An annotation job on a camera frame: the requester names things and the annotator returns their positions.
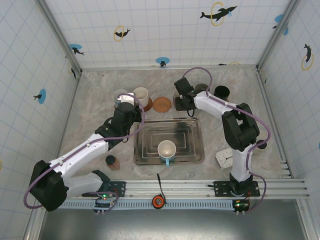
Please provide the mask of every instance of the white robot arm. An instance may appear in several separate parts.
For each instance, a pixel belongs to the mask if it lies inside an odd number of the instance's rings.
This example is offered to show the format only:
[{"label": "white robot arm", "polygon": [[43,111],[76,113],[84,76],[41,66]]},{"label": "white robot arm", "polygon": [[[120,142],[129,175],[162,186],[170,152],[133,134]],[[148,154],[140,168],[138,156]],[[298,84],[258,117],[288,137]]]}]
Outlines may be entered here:
[{"label": "white robot arm", "polygon": [[185,77],[175,82],[174,86],[180,94],[180,97],[175,98],[177,111],[200,109],[222,120],[225,140],[233,152],[230,188],[235,196],[247,193],[248,188],[253,185],[253,176],[250,174],[252,154],[248,153],[256,144],[260,131],[252,117],[228,106],[252,114],[250,107],[246,103],[235,105],[210,93],[207,95],[205,88],[194,89]]},{"label": "white robot arm", "polygon": [[[225,112],[232,111],[232,109],[229,107],[226,107],[226,105],[222,105],[216,101],[212,101],[211,99],[209,99],[205,91],[202,91],[196,95],[196,97],[194,98],[194,105],[197,109],[204,110],[218,119],[222,119],[222,115]],[[248,178],[250,178],[251,176],[246,169],[246,158],[247,158],[248,151],[251,147],[252,147],[252,144],[249,144],[243,151],[240,151],[238,149],[232,149],[233,166],[231,170],[231,175],[238,182],[243,182]],[[249,169],[251,168],[251,157],[252,155],[250,155],[249,161],[248,161]]]},{"label": "white robot arm", "polygon": [[42,177],[30,190],[31,194],[48,211],[53,211],[66,198],[85,193],[109,191],[110,179],[99,170],[85,176],[72,176],[91,160],[110,151],[122,141],[122,139],[107,141],[100,139],[129,135],[131,126],[134,122],[141,122],[141,117],[139,106],[134,106],[133,101],[123,98],[114,110],[113,117],[108,118],[86,141],[49,163],[41,160],[35,164],[30,184],[50,167],[60,165]]}]

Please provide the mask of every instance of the white clock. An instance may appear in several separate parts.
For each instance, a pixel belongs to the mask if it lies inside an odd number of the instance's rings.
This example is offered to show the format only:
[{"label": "white clock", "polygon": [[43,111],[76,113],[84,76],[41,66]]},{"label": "white clock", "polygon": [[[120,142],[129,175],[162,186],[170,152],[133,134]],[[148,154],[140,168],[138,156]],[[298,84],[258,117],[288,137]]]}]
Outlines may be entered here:
[{"label": "white clock", "polygon": [[231,148],[217,152],[215,158],[222,170],[232,167],[234,163]]}]

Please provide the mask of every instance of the white cup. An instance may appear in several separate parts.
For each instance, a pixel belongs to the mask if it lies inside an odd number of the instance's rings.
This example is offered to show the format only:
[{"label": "white cup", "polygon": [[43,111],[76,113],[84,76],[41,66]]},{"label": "white cup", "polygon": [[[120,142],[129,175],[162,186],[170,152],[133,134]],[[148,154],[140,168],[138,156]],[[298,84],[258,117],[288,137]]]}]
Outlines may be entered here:
[{"label": "white cup", "polygon": [[133,90],[135,97],[139,99],[140,103],[142,104],[143,108],[148,105],[149,102],[149,92],[144,87],[137,87]]},{"label": "white cup", "polygon": [[175,90],[173,91],[172,95],[173,95],[173,97],[172,97],[172,107],[173,107],[174,109],[176,109],[176,98],[180,97],[180,94],[179,94],[178,90],[175,89]]},{"label": "white cup", "polygon": [[124,90],[124,89],[119,89],[119,90],[113,92],[113,94],[112,94],[112,100],[114,101],[114,104],[115,104],[116,106],[119,106],[119,104],[121,103],[121,100],[118,100],[118,95],[119,95],[119,94],[125,94],[126,92],[127,92],[127,91]]},{"label": "white cup", "polygon": [[164,140],[158,145],[159,156],[167,167],[169,167],[169,162],[175,158],[176,151],[176,145],[172,141]]}]

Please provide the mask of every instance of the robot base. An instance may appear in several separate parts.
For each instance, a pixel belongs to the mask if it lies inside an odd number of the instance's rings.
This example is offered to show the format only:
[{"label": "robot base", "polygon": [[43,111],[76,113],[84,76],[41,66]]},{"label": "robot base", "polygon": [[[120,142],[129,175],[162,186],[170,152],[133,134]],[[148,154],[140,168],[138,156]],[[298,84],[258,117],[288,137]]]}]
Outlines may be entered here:
[{"label": "robot base", "polygon": [[252,181],[252,176],[238,182],[230,175],[230,181],[214,181],[213,188],[216,197],[246,197],[248,192],[251,197],[260,197],[258,182]]},{"label": "robot base", "polygon": [[[97,192],[113,192],[113,193],[116,193],[119,198],[125,196],[125,192],[126,192],[126,182],[125,181],[110,181],[110,178],[107,177],[100,170],[94,170],[92,172],[94,174],[97,174],[103,182]],[[99,197],[99,194],[87,192],[87,193],[82,194],[82,197]]]}]

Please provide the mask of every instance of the orange tape measure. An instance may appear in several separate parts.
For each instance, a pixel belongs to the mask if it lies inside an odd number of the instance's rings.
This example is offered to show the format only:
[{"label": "orange tape measure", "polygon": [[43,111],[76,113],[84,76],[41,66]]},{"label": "orange tape measure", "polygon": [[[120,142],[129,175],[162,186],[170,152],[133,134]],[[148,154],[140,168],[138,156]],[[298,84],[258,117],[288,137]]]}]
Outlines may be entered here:
[{"label": "orange tape measure", "polygon": [[164,205],[165,205],[165,199],[164,199],[164,197],[163,197],[161,194],[155,196],[155,197],[152,199],[152,206],[153,206],[155,209],[161,209]]},{"label": "orange tape measure", "polygon": [[163,207],[167,202],[166,202],[166,197],[165,197],[165,195],[164,195],[164,192],[162,191],[162,188],[161,188],[160,176],[159,176],[158,173],[157,173],[156,175],[157,175],[157,177],[158,177],[161,194],[155,196],[155,197],[152,199],[152,206],[153,206],[155,209],[162,209],[162,207]]}]

